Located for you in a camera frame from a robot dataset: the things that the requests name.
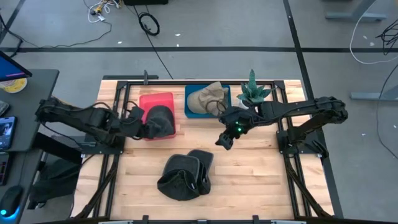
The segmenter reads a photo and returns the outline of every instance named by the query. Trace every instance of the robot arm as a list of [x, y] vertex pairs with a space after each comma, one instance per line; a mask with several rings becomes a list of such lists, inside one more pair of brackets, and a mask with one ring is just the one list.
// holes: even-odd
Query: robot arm
[[282, 118], [308, 114], [314, 116], [301, 126], [287, 130], [290, 142], [302, 140], [308, 133], [325, 124], [340, 124], [348, 117], [345, 104], [332, 96], [295, 103], [265, 101], [247, 110], [232, 106], [220, 116], [219, 121], [225, 125], [226, 129], [220, 134], [216, 145], [230, 150], [233, 139], [239, 139], [242, 134], [247, 134], [252, 128], [271, 125]]
[[96, 103], [87, 108], [77, 108], [51, 98], [40, 102], [35, 115], [41, 123], [61, 122], [92, 135], [96, 141], [107, 146], [113, 146], [118, 136], [134, 139], [145, 137], [146, 127], [141, 120], [144, 110], [135, 106], [128, 118], [119, 118], [118, 113], [110, 108], [94, 107], [99, 104], [106, 105]]

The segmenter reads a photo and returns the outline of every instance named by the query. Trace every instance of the screen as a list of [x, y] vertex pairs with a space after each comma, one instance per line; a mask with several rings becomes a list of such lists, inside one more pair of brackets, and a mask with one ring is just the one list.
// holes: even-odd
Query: screen
[[0, 119], [0, 148], [8, 149], [11, 143], [14, 118]]
[[27, 74], [25, 74], [25, 72], [23, 72], [21, 69], [7, 61], [4, 57], [0, 57], [0, 82], [5, 80], [25, 78], [26, 76]]

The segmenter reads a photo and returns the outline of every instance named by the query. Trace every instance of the potted plant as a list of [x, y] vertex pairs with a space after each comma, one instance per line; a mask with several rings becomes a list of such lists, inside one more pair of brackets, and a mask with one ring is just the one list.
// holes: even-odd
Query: potted plant
[[270, 89], [264, 89], [264, 85], [257, 87], [256, 75], [252, 69], [249, 75], [249, 83], [242, 83], [242, 94], [238, 95], [239, 107], [248, 109], [251, 104], [261, 103], [271, 91]]

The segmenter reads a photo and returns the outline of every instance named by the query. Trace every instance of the beige hat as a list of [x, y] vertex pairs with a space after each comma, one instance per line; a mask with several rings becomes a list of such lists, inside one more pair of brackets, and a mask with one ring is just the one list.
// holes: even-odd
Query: beige hat
[[228, 88], [223, 88], [220, 82], [215, 82], [206, 88], [189, 94], [187, 105], [189, 110], [194, 113], [211, 113], [217, 116], [228, 106], [227, 94]]

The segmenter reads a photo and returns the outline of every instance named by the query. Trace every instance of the blue tray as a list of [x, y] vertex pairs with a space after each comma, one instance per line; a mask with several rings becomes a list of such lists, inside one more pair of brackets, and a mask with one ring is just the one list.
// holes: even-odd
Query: blue tray
[[[212, 114], [197, 114], [189, 110], [188, 108], [188, 103], [187, 103], [187, 98], [189, 94], [193, 93], [194, 91], [201, 90], [205, 88], [208, 85], [186, 85], [185, 86], [185, 115], [187, 118], [217, 118], [216, 116]], [[223, 88], [228, 88], [228, 95], [227, 95], [227, 105], [230, 107], [231, 104], [231, 87], [229, 85], [221, 85]]]

